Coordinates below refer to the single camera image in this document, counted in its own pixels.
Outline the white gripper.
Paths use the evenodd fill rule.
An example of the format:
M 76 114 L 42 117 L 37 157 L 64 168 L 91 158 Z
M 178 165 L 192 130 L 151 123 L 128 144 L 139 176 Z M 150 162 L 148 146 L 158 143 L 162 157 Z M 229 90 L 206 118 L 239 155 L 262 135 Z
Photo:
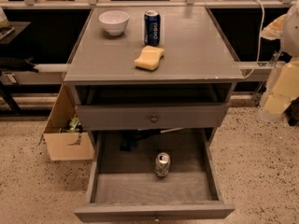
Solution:
M 264 39 L 280 39 L 280 48 L 292 57 L 299 56 L 299 1 L 262 29 Z M 275 67 L 267 80 L 260 101 L 262 120 L 277 119 L 299 97 L 299 61 Z

